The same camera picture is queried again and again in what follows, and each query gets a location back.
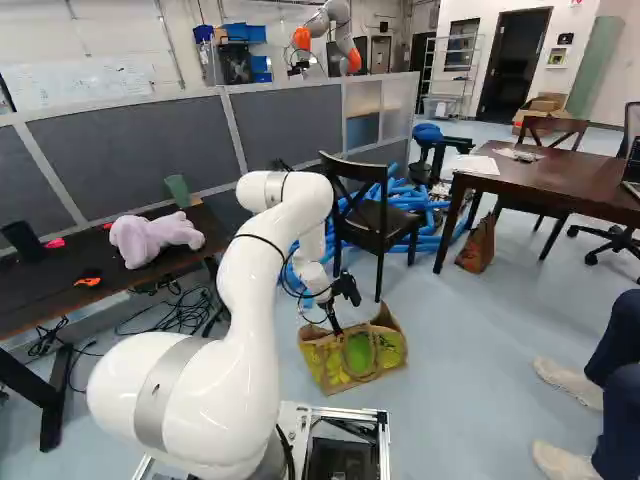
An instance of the dark wooden desk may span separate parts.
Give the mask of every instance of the dark wooden desk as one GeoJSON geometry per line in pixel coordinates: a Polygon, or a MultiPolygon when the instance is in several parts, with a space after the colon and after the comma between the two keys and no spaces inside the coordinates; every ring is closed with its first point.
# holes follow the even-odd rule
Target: dark wooden desk
{"type": "MultiPolygon", "coordinates": [[[[149,219],[174,212],[177,207],[163,207],[141,214],[149,219]]],[[[97,302],[109,295],[136,285],[153,282],[164,275],[193,263],[204,261],[212,279],[217,264],[213,258],[222,252],[231,236],[204,204],[185,209],[187,217],[200,230],[205,245],[192,252],[186,245],[164,250],[153,262],[138,270],[127,270],[116,247],[109,243],[109,231],[102,226],[65,237],[66,245],[49,251],[40,263],[25,264],[16,256],[0,261],[0,339],[34,328],[37,325],[97,302]],[[100,269],[102,282],[92,289],[73,287],[87,269],[100,269]]],[[[0,382],[42,408],[40,450],[57,447],[62,435],[62,418],[69,362],[73,346],[58,350],[51,378],[45,382],[0,349],[0,382]]]]}
{"type": "Polygon", "coordinates": [[[440,273],[442,270],[457,213],[468,188],[474,189],[476,194],[469,212],[467,228],[471,228],[473,224],[483,192],[511,196],[571,213],[640,228],[640,202],[620,186],[625,167],[624,160],[535,145],[514,146],[499,141],[487,142],[475,153],[493,157],[500,169],[500,175],[454,173],[451,206],[433,266],[434,273],[440,273]],[[494,149],[504,147],[541,153],[545,158],[526,164],[494,152],[494,149]]]}

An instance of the black speaker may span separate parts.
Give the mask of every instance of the black speaker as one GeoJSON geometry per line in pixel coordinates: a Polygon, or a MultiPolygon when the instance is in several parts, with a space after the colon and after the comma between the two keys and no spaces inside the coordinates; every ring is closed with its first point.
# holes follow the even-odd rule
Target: black speaker
{"type": "Polygon", "coordinates": [[[40,243],[31,226],[21,220],[2,227],[4,237],[16,247],[25,262],[36,263],[47,256],[47,249],[40,243]]]}

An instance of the laptop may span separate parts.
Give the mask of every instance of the laptop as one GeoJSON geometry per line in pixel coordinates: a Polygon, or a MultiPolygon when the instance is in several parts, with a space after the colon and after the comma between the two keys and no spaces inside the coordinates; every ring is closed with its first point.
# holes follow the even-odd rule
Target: laptop
{"type": "Polygon", "coordinates": [[[627,166],[622,174],[622,185],[640,200],[640,136],[633,140],[627,166]]]}

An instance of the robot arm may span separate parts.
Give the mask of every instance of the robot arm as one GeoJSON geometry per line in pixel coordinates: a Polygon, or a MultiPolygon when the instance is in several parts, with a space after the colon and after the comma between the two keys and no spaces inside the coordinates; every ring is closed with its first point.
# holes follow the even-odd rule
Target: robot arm
{"type": "Polygon", "coordinates": [[[242,480],[260,463],[279,410],[273,312],[283,255],[300,239],[296,271],[318,300],[332,289],[322,265],[329,181],[306,172],[251,172],[240,203],[262,212],[238,230],[217,286],[231,311],[226,337],[136,335],[112,348],[89,379],[98,424],[203,480],[242,480]]]}
{"type": "Polygon", "coordinates": [[[296,29],[293,43],[302,52],[299,58],[309,60],[311,39],[324,35],[331,27],[332,20],[336,22],[336,45],[344,55],[340,62],[340,73],[356,73],[362,67],[362,59],[351,35],[351,12],[346,0],[327,0],[304,26],[296,29]]]}

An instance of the brown paper bag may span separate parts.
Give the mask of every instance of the brown paper bag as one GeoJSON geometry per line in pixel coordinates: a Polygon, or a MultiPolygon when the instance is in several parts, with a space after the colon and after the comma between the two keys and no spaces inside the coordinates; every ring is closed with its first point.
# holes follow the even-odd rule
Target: brown paper bag
{"type": "Polygon", "coordinates": [[[407,363],[407,340],[384,302],[367,323],[333,331],[305,325],[298,331],[298,346],[325,395],[333,395],[403,367],[407,363]]]}
{"type": "Polygon", "coordinates": [[[495,227],[496,217],[490,212],[469,234],[456,265],[471,273],[484,272],[496,253],[495,227]]]}

